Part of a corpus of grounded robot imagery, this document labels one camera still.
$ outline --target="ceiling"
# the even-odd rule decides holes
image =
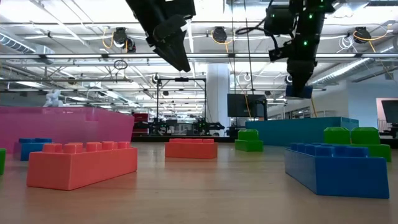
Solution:
[[[107,45],[111,44],[111,33],[116,27],[126,27],[127,34],[134,39],[137,47],[137,53],[152,53],[145,41],[145,33],[141,25],[134,18],[134,15],[125,0],[41,0],[44,8],[49,13],[44,12],[35,4],[34,0],[2,0],[0,3],[0,33],[2,30],[16,35],[20,40],[28,44],[39,44],[47,46],[56,54],[104,54],[123,53],[123,51],[115,46],[107,49],[103,45],[103,41]],[[197,15],[190,21],[190,30],[192,31],[192,39],[187,34],[184,42],[187,53],[246,53],[250,48],[251,53],[268,53],[273,49],[274,45],[271,39],[264,37],[260,32],[252,32],[249,37],[237,36],[235,41],[225,46],[225,44],[217,44],[208,34],[215,26],[223,26],[230,40],[232,40],[233,30],[246,26],[246,20],[249,26],[254,26],[265,16],[265,9],[268,2],[256,2],[248,0],[245,8],[242,6],[242,0],[234,1],[235,7],[233,14],[231,13],[230,4],[225,4],[222,0],[195,0],[195,8]],[[348,32],[352,33],[357,26],[365,26],[370,31],[373,38],[384,36],[374,41],[377,46],[387,41],[398,32],[398,7],[365,7],[369,1],[347,1],[349,4],[339,4],[339,9],[332,15],[328,15],[325,19],[325,25],[322,31],[322,40],[320,42],[318,53],[347,53],[347,52],[371,52],[368,44],[353,44],[348,49],[342,49],[343,36]],[[275,4],[287,4],[288,1],[275,1]],[[86,43],[83,45],[76,37],[76,34]],[[285,37],[278,38],[279,45],[282,45],[288,39]],[[1,47],[0,52],[4,54],[16,54],[7,47]],[[155,101],[151,100],[149,95],[155,95],[154,91],[148,93],[138,92],[143,88],[153,88],[151,78],[158,73],[162,78],[173,77],[197,77],[205,78],[207,72],[207,63],[210,62],[191,62],[191,67],[195,67],[190,73],[178,72],[172,66],[166,64],[163,60],[153,60],[152,65],[148,66],[146,59],[134,60],[135,66],[128,67],[125,71],[119,72],[119,78],[126,76],[131,82],[106,82],[110,78],[109,70],[104,66],[80,66],[80,67],[62,67],[57,71],[58,67],[47,67],[49,73],[54,73],[52,78],[90,78],[98,79],[102,88],[131,88],[133,91],[119,92],[123,98],[137,103],[142,108],[150,108]],[[18,60],[8,61],[15,66],[20,65]],[[315,69],[317,75],[330,67],[336,65],[337,62],[322,62]],[[250,87],[251,81],[245,80],[247,72],[252,71],[253,83],[256,88],[283,88],[284,78],[287,74],[285,62],[236,62],[235,68],[230,64],[231,74],[237,76],[237,81],[243,87]],[[44,66],[22,66],[24,69],[44,75]],[[60,83],[62,88],[77,88],[67,83]],[[180,83],[169,83],[169,88],[196,88],[195,91],[186,91],[185,93],[171,92],[168,98],[204,98],[203,92],[197,83],[189,82],[181,85]],[[231,79],[231,87],[234,88],[234,78]],[[97,98],[93,94],[89,94],[91,99],[97,102],[106,99]],[[203,102],[197,101],[198,106],[191,108],[188,113],[200,113]]]

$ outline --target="blue box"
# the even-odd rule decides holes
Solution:
[[[43,151],[44,144],[51,143],[49,138],[19,139],[14,145],[14,158],[20,161],[28,161],[31,152]]]
[[[328,127],[344,127],[352,130],[359,127],[359,121],[330,117],[246,122],[246,128],[258,130],[259,140],[268,146],[289,146],[293,142],[307,144],[324,142],[323,131]]]
[[[297,144],[285,150],[285,172],[317,195],[389,198],[385,158],[366,147]]]

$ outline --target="teal box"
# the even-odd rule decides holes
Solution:
[[[264,145],[289,146],[293,142],[324,142],[323,131],[329,127],[343,127],[349,130],[359,127],[356,119],[329,117],[284,119],[272,121],[247,121],[247,129],[256,129]]]

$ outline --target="black screen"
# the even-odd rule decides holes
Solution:
[[[382,100],[387,123],[398,123],[398,100]]]
[[[252,117],[264,117],[264,106],[257,101],[265,100],[264,95],[246,95],[250,115]],[[231,118],[248,118],[248,106],[244,94],[228,94],[228,116]]]

